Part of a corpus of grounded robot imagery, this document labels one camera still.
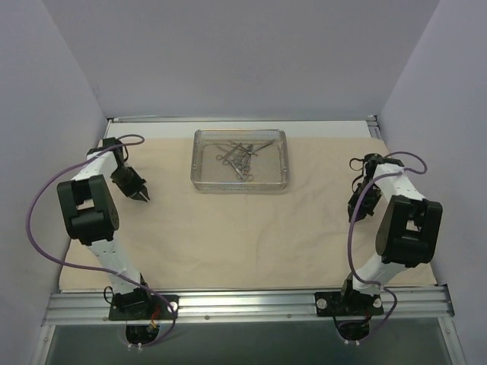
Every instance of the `gray floor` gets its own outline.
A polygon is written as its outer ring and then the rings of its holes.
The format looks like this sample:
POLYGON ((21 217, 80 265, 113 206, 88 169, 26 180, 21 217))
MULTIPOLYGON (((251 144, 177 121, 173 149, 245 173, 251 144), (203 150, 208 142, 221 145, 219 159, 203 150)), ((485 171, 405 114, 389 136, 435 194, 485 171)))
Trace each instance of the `gray floor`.
POLYGON ((117 325, 57 327, 47 364, 450 364, 436 319, 392 319, 360 346, 345 346, 333 323, 177 325, 141 353, 117 325))

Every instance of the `white wall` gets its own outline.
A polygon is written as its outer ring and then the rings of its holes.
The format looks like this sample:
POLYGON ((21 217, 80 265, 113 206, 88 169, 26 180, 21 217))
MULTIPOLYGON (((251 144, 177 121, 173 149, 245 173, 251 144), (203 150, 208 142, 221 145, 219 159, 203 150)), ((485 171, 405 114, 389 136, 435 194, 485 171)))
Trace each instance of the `white wall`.
MULTIPOLYGON (((0 363, 30 360, 59 267, 27 241, 24 217, 41 183, 83 159, 106 120, 39 0, 0 2, 0 363)), ((55 189, 34 218, 53 255, 67 235, 55 189)))
POLYGON ((352 119, 438 0, 44 0, 107 116, 352 119))
POLYGON ((391 150, 430 166, 414 177, 444 206, 434 267, 447 282, 469 363, 487 346, 487 2, 441 0, 380 114, 391 150))

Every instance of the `beige table surface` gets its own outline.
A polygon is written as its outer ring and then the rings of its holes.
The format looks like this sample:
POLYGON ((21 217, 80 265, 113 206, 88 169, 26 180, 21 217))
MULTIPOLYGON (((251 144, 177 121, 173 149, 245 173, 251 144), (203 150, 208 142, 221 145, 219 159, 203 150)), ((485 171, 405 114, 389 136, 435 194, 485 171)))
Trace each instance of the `beige table surface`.
MULTIPOLYGON (((387 153, 373 138, 288 138, 291 182, 281 195, 204 194, 189 170, 192 139, 148 139, 130 148, 129 162, 145 178, 151 201, 127 199, 108 183, 120 216, 117 232, 129 257, 157 289, 340 287, 346 258, 347 202, 358 175, 349 160, 387 153)), ((374 252, 386 202, 355 225, 353 256, 374 252)), ((72 241, 67 261, 98 265, 72 241)), ((61 290, 103 289, 104 273, 64 267, 61 290)), ((430 265, 398 275, 392 285, 436 284, 430 265)))

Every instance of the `wire mesh basket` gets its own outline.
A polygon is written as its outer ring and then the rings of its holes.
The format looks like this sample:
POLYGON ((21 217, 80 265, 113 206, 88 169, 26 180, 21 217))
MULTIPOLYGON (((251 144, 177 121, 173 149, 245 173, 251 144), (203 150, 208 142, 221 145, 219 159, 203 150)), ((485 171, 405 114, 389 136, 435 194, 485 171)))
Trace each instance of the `wire mesh basket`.
POLYGON ((279 192, 289 182, 286 136, 278 129, 198 130, 191 180, 204 192, 279 192))

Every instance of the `metal tray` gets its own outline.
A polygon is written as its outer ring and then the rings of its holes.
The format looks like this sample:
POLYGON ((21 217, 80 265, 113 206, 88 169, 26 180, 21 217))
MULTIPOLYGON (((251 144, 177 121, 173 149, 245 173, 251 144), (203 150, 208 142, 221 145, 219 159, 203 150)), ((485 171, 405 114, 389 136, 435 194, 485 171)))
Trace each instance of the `metal tray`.
POLYGON ((280 192, 289 182, 286 136, 278 129, 200 129, 191 181, 203 192, 280 192))

